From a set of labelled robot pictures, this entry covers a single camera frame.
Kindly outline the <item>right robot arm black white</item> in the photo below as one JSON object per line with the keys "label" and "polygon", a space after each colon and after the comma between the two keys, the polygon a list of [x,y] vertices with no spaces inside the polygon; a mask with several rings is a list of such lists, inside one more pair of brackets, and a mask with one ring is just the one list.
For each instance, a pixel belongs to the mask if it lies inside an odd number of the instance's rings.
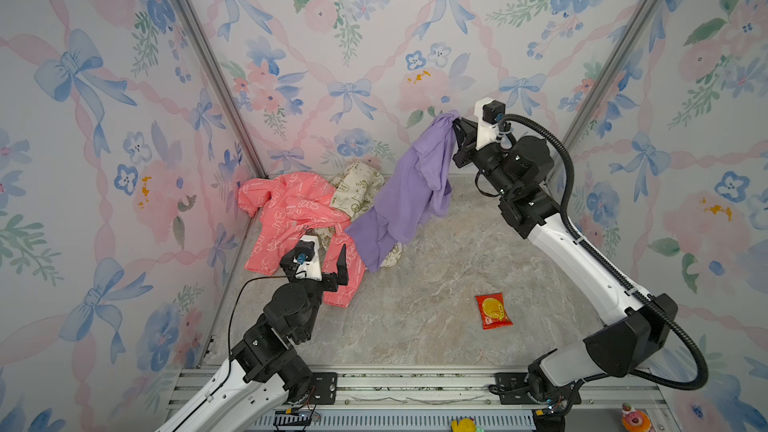
{"label": "right robot arm black white", "polygon": [[549,131],[537,123],[531,127],[535,136],[513,140],[505,149],[494,139],[480,138],[485,131],[495,132],[495,125],[456,119],[453,161],[458,167],[474,165],[477,175],[488,180],[488,195],[497,199],[505,222],[566,273],[595,308],[602,327],[540,356],[516,380],[498,377],[492,391],[506,403],[571,405],[579,401],[580,387],[595,380],[635,376],[662,383],[642,367],[674,332],[676,302],[666,294],[651,294],[619,271],[576,229],[567,202],[542,189],[553,166],[549,151],[568,153]]}

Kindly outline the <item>purple cloth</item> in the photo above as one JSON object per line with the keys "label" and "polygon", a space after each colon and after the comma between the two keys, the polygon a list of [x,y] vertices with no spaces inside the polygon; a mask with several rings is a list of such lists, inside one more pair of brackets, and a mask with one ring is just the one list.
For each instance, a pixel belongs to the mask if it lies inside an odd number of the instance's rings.
{"label": "purple cloth", "polygon": [[458,118],[455,111],[437,116],[397,162],[371,209],[346,229],[368,271],[379,271],[397,244],[409,244],[421,225],[447,214]]}

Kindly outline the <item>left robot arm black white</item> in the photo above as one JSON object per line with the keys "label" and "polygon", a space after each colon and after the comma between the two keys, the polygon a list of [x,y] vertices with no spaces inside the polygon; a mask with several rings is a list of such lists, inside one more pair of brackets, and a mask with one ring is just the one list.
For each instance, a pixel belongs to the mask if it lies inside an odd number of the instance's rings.
{"label": "left robot arm black white", "polygon": [[349,283],[347,247],[336,270],[312,272],[316,244],[308,237],[280,260],[287,282],[279,287],[256,323],[231,348],[228,358],[161,431],[245,431],[283,406],[309,407],[309,425],[318,405],[336,402],[338,375],[315,373],[298,355],[309,341],[324,294]]}

